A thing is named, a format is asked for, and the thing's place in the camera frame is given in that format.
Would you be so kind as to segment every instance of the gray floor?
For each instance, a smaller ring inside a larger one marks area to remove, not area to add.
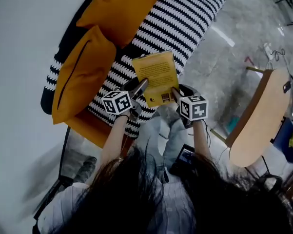
[[[265,69],[268,58],[263,50],[264,43],[271,43],[272,50],[284,48],[291,74],[293,75],[293,26],[285,26],[293,13],[284,5],[276,5],[277,0],[227,0],[216,21],[207,31],[193,56],[188,60],[180,83],[195,87],[205,95],[210,103],[208,125],[225,134],[225,126],[232,116],[240,116],[260,81],[255,72],[246,72],[246,57],[255,66]],[[273,61],[274,68],[285,68],[283,58]],[[169,128],[162,122],[164,136]],[[211,135],[211,152],[215,163],[223,172],[243,172],[229,161],[229,149]],[[99,148],[87,140],[78,140],[75,151],[91,155]],[[161,150],[166,140],[158,139]],[[293,169],[284,156],[272,145],[264,154],[271,173],[285,178]],[[258,173],[265,172],[262,160],[254,164]]]

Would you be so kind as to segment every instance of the yellow book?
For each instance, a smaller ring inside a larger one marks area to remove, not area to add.
[[[144,96],[149,107],[161,106],[174,101],[172,87],[179,89],[172,51],[151,54],[132,60],[137,78],[148,78]]]

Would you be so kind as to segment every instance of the blue object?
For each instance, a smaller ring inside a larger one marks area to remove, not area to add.
[[[237,116],[232,117],[230,123],[227,125],[227,130],[229,133],[231,133],[233,131],[233,129],[237,125],[238,121],[239,121],[239,117],[237,117]]]
[[[279,129],[273,146],[280,150],[289,163],[293,163],[293,148],[288,147],[289,140],[293,136],[293,124],[290,119],[286,118]]]

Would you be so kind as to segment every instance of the cable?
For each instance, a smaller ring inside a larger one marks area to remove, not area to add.
[[[127,122],[130,120],[130,119],[129,119],[129,116],[127,116],[127,115],[120,115],[120,116],[126,116],[126,117],[128,117]],[[129,134],[131,134],[131,128],[130,128],[130,127],[128,128],[127,133],[128,133],[128,134],[126,135],[125,141],[124,141],[123,146],[122,146],[121,151],[120,151],[120,154],[122,154],[122,151],[123,151],[123,149],[124,149],[125,146],[126,146],[126,143],[127,143],[127,140],[128,140],[128,136],[129,136]]]
[[[203,119],[203,122],[205,123],[205,125],[206,125],[206,128],[205,128],[205,130],[206,130],[206,134],[207,134],[207,144],[208,144],[208,138],[209,138],[209,148],[210,148],[210,146],[211,146],[211,138],[210,138],[210,135],[209,135],[209,133],[208,133],[208,125],[207,125],[207,123],[206,123],[206,121]]]
[[[290,78],[293,80],[293,76],[291,75],[291,73],[290,73],[290,71],[289,71],[288,63],[287,63],[287,60],[286,60],[286,57],[285,57],[285,55],[286,55],[286,51],[285,51],[285,49],[282,48],[280,52],[277,51],[277,50],[273,50],[273,51],[272,51],[272,55],[274,56],[274,59],[275,59],[276,62],[279,61],[279,57],[280,57],[280,56],[283,57],[284,62],[285,62],[285,65],[286,65],[287,72],[288,72]],[[268,63],[267,63],[267,65],[266,65],[266,68],[265,68],[265,69],[273,69],[273,63],[272,63],[272,60],[269,60],[269,61],[268,61]]]
[[[211,146],[211,138],[210,138],[210,134],[208,133],[208,125],[206,123],[206,121],[204,119],[202,119],[202,121],[205,123],[205,130],[206,130],[206,134],[207,134],[207,145],[210,148]]]
[[[265,167],[266,167],[267,170],[268,170],[268,173],[270,173],[269,167],[268,167],[268,165],[267,165],[267,162],[265,161],[264,156],[262,155],[261,157],[262,157],[262,159],[263,159],[263,162],[264,162],[264,164],[265,164]]]
[[[258,179],[256,178],[252,172],[249,171],[249,169],[247,167],[245,167],[245,170],[254,178],[254,179]]]
[[[222,157],[222,154],[223,154],[228,148],[229,148],[229,147],[227,147],[226,149],[224,149],[224,150],[222,151],[222,153],[220,154],[220,158],[218,159],[217,164],[219,164],[219,161],[220,161],[220,159],[221,159],[221,157]]]
[[[168,140],[168,138],[166,138],[164,135],[162,135],[161,133],[159,133],[159,136],[163,137],[164,139]]]

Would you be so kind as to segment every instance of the orange pillow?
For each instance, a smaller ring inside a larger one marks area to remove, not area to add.
[[[98,25],[108,40],[124,47],[131,42],[156,1],[93,0],[76,25],[88,29]]]
[[[100,148],[103,148],[112,129],[111,126],[90,113],[87,109],[82,110],[79,114],[65,121],[65,123]],[[122,156],[126,156],[133,140],[124,135],[122,143]]]
[[[83,36],[59,72],[52,105],[54,124],[70,119],[91,102],[105,81],[115,55],[115,46],[98,26]]]

